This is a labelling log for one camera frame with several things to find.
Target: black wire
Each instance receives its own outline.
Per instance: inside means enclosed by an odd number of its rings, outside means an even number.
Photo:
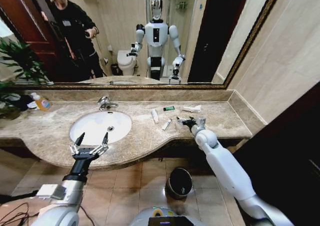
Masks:
[[[82,206],[80,205],[80,208],[82,208],[82,210],[84,211],[84,213],[85,213],[85,215],[87,216],[87,218],[89,218],[89,220],[91,221],[92,225],[93,225],[93,226],[96,226],[95,223],[94,223],[94,221],[92,220],[92,218],[90,218],[89,215],[87,214],[87,212],[85,211],[84,207],[82,207]]]
[[[16,222],[16,221],[19,221],[19,220],[21,220],[21,219],[27,219],[28,220],[28,225],[29,225],[29,218],[31,218],[31,217],[36,217],[36,216],[38,216],[39,215],[39,213],[36,213],[36,214],[34,214],[34,215],[27,215],[27,216],[25,216],[25,217],[21,217],[21,218],[18,218],[18,219],[16,219],[16,220],[13,220],[13,221],[6,221],[6,222],[4,222],[3,224],[1,224],[1,226],[3,226],[3,225],[7,225],[8,223],[13,223],[13,222]]]
[[[26,212],[20,212],[20,214],[17,213],[14,217],[10,218],[9,220],[14,219],[15,217],[18,217],[18,216],[20,216],[21,214],[28,214],[28,212],[29,212],[29,204],[28,204],[27,202],[24,202],[24,203],[20,204],[18,207],[14,208],[14,209],[11,210],[10,212],[8,212],[5,216],[3,216],[3,217],[0,219],[0,222],[1,222],[3,219],[5,219],[5,217],[7,217],[10,213],[14,212],[15,210],[17,210],[19,207],[21,207],[21,206],[24,205],[24,204],[26,205]]]
[[[20,204],[18,207],[16,207],[15,209],[11,210],[9,213],[7,213],[4,217],[2,217],[0,219],[0,222],[5,219],[5,217],[7,217],[9,214],[11,214],[12,212],[14,212],[15,210],[17,210],[19,207],[21,207],[22,205],[26,205],[27,206],[27,209],[26,209],[26,212],[18,212],[15,216],[9,218],[8,220],[4,221],[1,223],[1,226],[4,226],[4,225],[7,225],[9,223],[13,223],[13,222],[16,222],[16,221],[20,221],[20,223],[18,225],[24,225],[25,222],[27,222],[27,225],[29,225],[29,218],[31,217],[35,217],[35,216],[38,216],[39,213],[35,213],[34,215],[30,215],[29,214],[29,204],[27,202],[24,202],[22,204]]]

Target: faucet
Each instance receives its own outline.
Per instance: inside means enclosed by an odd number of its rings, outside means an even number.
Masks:
[[[117,103],[111,102],[110,99],[108,97],[101,97],[98,102],[98,105],[101,105],[99,110],[100,111],[105,111],[110,107],[118,107],[119,105]]]

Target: soap dispenser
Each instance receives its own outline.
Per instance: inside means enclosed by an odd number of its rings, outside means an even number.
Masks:
[[[37,106],[39,107],[39,109],[42,110],[42,111],[47,111],[52,106],[51,102],[49,102],[47,99],[45,99],[44,97],[38,95],[35,92],[32,92],[31,96],[34,99],[34,101],[37,104]]]

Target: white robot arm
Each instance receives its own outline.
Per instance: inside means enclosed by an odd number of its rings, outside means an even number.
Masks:
[[[105,134],[100,146],[78,148],[84,136],[83,133],[74,145],[70,146],[75,162],[70,173],[64,176],[62,184],[44,184],[38,191],[38,197],[55,200],[52,200],[50,205],[46,207],[47,211],[39,214],[32,226],[78,226],[78,210],[82,202],[83,186],[87,181],[90,163],[108,149],[108,133]]]
[[[256,219],[267,218],[276,226],[292,226],[292,222],[276,207],[260,199],[254,191],[251,180],[245,170],[229,152],[221,146],[214,132],[205,129],[205,118],[180,119],[195,136],[195,142],[206,154],[211,169],[220,184],[232,194],[242,209]]]
[[[131,52],[127,56],[138,56],[138,52],[142,49],[142,41],[145,36],[145,28],[142,24],[136,26],[135,36],[136,42],[131,44]]]
[[[181,51],[180,51],[181,45],[179,41],[178,30],[175,25],[172,25],[169,27],[169,35],[172,40],[173,47],[178,55],[172,63],[173,75],[169,77],[169,84],[171,79],[179,80],[179,83],[181,83],[181,77],[178,75],[178,73],[179,73],[179,68],[182,62],[186,59],[186,56],[181,55]]]

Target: drain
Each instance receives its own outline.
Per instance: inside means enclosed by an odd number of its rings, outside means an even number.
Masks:
[[[108,129],[107,129],[107,130],[108,130],[108,132],[111,132],[111,131],[113,131],[113,130],[114,130],[114,128],[115,128],[115,127],[111,126],[111,127],[108,127]]]

